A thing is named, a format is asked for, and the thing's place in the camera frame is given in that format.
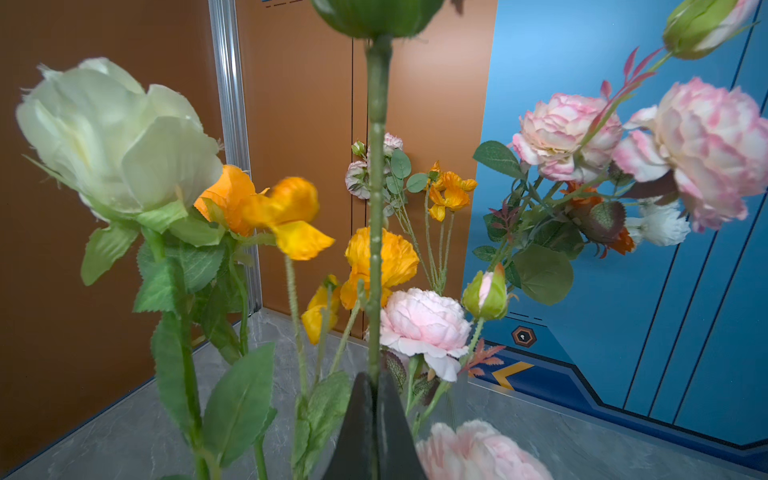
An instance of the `green flower bud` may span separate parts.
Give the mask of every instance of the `green flower bud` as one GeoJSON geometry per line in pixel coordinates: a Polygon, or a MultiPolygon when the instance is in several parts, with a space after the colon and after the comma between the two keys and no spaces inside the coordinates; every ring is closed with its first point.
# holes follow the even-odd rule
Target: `green flower bud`
{"type": "Polygon", "coordinates": [[[413,37],[424,30],[443,0],[312,0],[334,30],[354,38],[413,37]]]}
{"type": "Polygon", "coordinates": [[[462,305],[475,318],[503,318],[507,315],[508,304],[507,281],[500,263],[492,272],[478,272],[462,295],[462,305]]]}
{"type": "Polygon", "coordinates": [[[675,57],[706,57],[754,13],[758,0],[685,0],[667,20],[664,45],[675,57]]]}

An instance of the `yellow poppy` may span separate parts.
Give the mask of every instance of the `yellow poppy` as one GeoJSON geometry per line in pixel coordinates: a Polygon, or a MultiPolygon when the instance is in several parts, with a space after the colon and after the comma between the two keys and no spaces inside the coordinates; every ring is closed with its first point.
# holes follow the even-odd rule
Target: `yellow poppy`
{"type": "Polygon", "coordinates": [[[203,214],[209,222],[215,221],[208,211],[208,207],[203,201],[204,198],[211,199],[219,206],[224,214],[227,226],[234,233],[243,237],[253,235],[253,227],[250,226],[241,213],[241,206],[245,199],[256,193],[250,176],[233,165],[224,165],[224,169],[216,182],[208,190],[205,190],[200,198],[194,203],[194,206],[203,214]]]}
{"type": "Polygon", "coordinates": [[[243,219],[254,228],[269,228],[277,247],[292,260],[311,260],[335,241],[309,224],[320,205],[317,189],[298,177],[283,179],[269,192],[243,202],[243,219]]]}
{"type": "Polygon", "coordinates": [[[445,209],[456,212],[469,205],[467,192],[473,191],[478,183],[472,179],[462,180],[453,172],[445,172],[429,188],[429,199],[435,204],[429,209],[429,215],[442,222],[445,219],[445,209]]]}
{"type": "MultiPolygon", "coordinates": [[[[349,239],[346,259],[352,272],[341,287],[341,303],[351,310],[357,301],[357,282],[363,279],[366,291],[371,285],[371,228],[361,228],[349,239]]],[[[416,275],[419,257],[413,245],[400,235],[383,231],[382,237],[382,306],[392,291],[392,287],[405,283],[416,275]]]]}
{"type": "Polygon", "coordinates": [[[310,304],[306,306],[306,312],[301,314],[301,323],[304,324],[306,335],[310,338],[310,342],[312,342],[313,345],[317,345],[320,341],[320,333],[323,329],[323,309],[328,306],[328,287],[326,286],[326,282],[331,283],[336,287],[333,293],[331,293],[328,330],[331,330],[339,322],[339,281],[336,279],[336,276],[329,275],[326,278],[326,281],[317,288],[315,296],[310,300],[310,304]]]}

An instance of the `artificial flower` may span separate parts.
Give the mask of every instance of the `artificial flower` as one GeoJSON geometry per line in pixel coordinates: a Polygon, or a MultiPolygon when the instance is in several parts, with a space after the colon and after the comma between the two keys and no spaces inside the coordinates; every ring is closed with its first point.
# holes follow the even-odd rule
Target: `artificial flower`
{"type": "MultiPolygon", "coordinates": [[[[352,272],[341,287],[341,302],[344,308],[351,310],[357,301],[357,283],[363,279],[366,291],[371,282],[371,227],[358,229],[349,239],[346,248],[346,259],[352,267],[352,272]]],[[[387,230],[382,231],[382,306],[392,295],[394,286],[405,283],[416,275],[419,257],[413,250],[413,245],[387,230]]]]}
{"type": "Polygon", "coordinates": [[[552,480],[547,468],[492,425],[472,420],[453,432],[445,423],[416,444],[429,480],[552,480]]]}
{"type": "Polygon", "coordinates": [[[611,152],[624,133],[618,115],[612,114],[580,148],[606,104],[603,98],[554,94],[548,104],[540,101],[535,111],[520,118],[521,130],[512,137],[512,149],[526,164],[538,165],[539,173],[550,180],[592,181],[611,161],[611,152]],[[582,160],[576,160],[577,151],[582,160]]]}
{"type": "Polygon", "coordinates": [[[218,143],[181,94],[162,85],[144,91],[106,58],[41,72],[16,120],[42,162],[88,206],[93,200],[123,214],[175,200],[191,207],[219,180],[218,143]]]}
{"type": "Polygon", "coordinates": [[[206,220],[215,221],[203,201],[204,198],[211,199],[221,209],[230,230],[243,237],[250,237],[253,235],[253,227],[243,219],[242,207],[243,202],[255,193],[256,188],[250,175],[234,165],[224,165],[219,181],[205,190],[194,206],[206,220]]]}
{"type": "Polygon", "coordinates": [[[339,322],[339,281],[335,275],[329,275],[323,284],[317,287],[315,295],[306,306],[306,312],[301,314],[301,323],[304,324],[306,336],[310,338],[313,345],[320,341],[320,333],[323,329],[323,310],[328,306],[328,288],[333,287],[331,293],[331,307],[328,319],[328,330],[331,330],[339,322]]]}
{"type": "Polygon", "coordinates": [[[455,382],[457,358],[468,351],[472,324],[453,298],[411,288],[392,294],[381,315],[381,344],[403,355],[424,355],[438,377],[455,382]]]}
{"type": "Polygon", "coordinates": [[[639,182],[672,170],[698,233],[744,220],[742,197],[768,187],[768,119],[738,87],[728,91],[699,78],[675,84],[658,106],[638,111],[625,127],[651,134],[630,132],[614,151],[616,164],[639,182]]]}
{"type": "Polygon", "coordinates": [[[442,222],[445,219],[445,209],[458,211],[469,205],[467,192],[473,191],[478,183],[472,179],[462,180],[453,172],[444,172],[429,188],[429,199],[434,205],[429,209],[429,216],[442,222]]]}
{"type": "Polygon", "coordinates": [[[659,247],[677,245],[690,233],[690,224],[680,215],[678,202],[656,205],[656,199],[648,199],[640,207],[642,218],[629,217],[626,221],[630,237],[639,245],[648,240],[659,247]]]}
{"type": "Polygon", "coordinates": [[[243,219],[252,228],[269,228],[277,247],[292,260],[311,260],[335,241],[310,225],[320,205],[317,189],[299,177],[283,179],[265,194],[243,202],[243,219]]]}
{"type": "Polygon", "coordinates": [[[353,161],[349,164],[344,176],[346,189],[360,200],[368,200],[371,197],[368,183],[368,164],[363,160],[353,161]]]}

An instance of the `pink peony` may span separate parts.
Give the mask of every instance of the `pink peony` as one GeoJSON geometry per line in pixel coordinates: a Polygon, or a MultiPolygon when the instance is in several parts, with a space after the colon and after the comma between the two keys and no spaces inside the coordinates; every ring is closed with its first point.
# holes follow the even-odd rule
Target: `pink peony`
{"type": "Polygon", "coordinates": [[[699,78],[675,84],[658,106],[638,111],[625,127],[653,136],[632,131],[614,150],[616,164],[640,182],[674,170],[698,233],[744,220],[741,197],[768,186],[768,120],[739,88],[729,92],[699,78]]]}
{"type": "Polygon", "coordinates": [[[552,480],[547,468],[517,443],[481,420],[460,426],[432,426],[416,444],[429,480],[552,480]]]}
{"type": "Polygon", "coordinates": [[[611,152],[623,130],[616,114],[581,149],[584,161],[576,164],[574,153],[594,118],[605,108],[602,98],[554,94],[548,104],[538,102],[536,110],[520,118],[520,133],[512,137],[512,148],[522,161],[538,165],[550,180],[594,180],[611,161],[611,152]]]}
{"type": "Polygon", "coordinates": [[[411,288],[394,292],[382,308],[381,344],[407,356],[424,354],[437,376],[455,382],[472,325],[453,298],[411,288]]]}

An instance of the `floor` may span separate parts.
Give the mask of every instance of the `floor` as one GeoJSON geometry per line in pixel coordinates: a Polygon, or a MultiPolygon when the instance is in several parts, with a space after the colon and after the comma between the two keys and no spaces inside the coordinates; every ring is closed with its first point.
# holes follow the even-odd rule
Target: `floor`
{"type": "MultiPolygon", "coordinates": [[[[298,390],[294,356],[293,327],[279,313],[262,310],[251,317],[251,343],[276,342],[273,405],[280,409],[266,437],[265,454],[270,477],[290,478],[293,430],[293,399],[298,390]]],[[[338,338],[329,338],[330,349],[338,338]]],[[[366,347],[349,345],[343,368],[356,372],[364,368],[366,347]]],[[[326,356],[324,365],[329,367],[326,356]]],[[[194,354],[200,399],[205,403],[217,379],[226,370],[218,351],[203,346],[194,354]]],[[[768,478],[755,472],[740,473],[739,467],[717,463],[693,452],[651,439],[640,439],[626,431],[574,418],[514,395],[506,395],[469,384],[455,397],[466,398],[455,406],[453,416],[435,411],[434,417],[450,422],[468,418],[490,421],[545,463],[556,480],[746,480],[768,478]]],[[[318,472],[327,462],[329,447],[318,472]]],[[[164,475],[192,473],[191,455],[176,427],[165,414],[154,382],[149,382],[111,407],[66,439],[12,473],[9,480],[155,480],[164,475]]],[[[257,478],[253,459],[245,455],[224,472],[225,480],[257,478]]]]}

